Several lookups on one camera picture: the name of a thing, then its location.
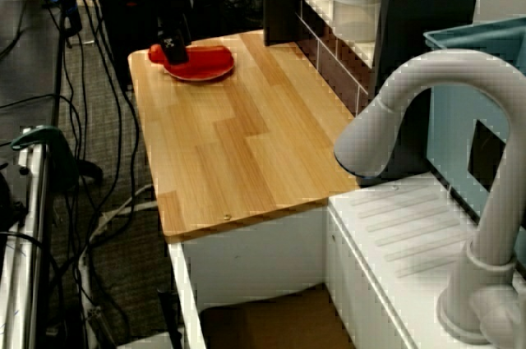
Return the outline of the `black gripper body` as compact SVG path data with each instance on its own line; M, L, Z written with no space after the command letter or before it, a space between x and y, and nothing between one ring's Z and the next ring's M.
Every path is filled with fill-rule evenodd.
M191 40L187 14L193 8L193 0L150 0L158 19L159 36L180 35L183 40Z

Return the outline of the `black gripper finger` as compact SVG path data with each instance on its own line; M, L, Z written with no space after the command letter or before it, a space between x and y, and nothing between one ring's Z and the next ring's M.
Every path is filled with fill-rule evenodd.
M185 63L189 60L187 46L191 44L188 34L163 34L161 48L166 60L171 65Z

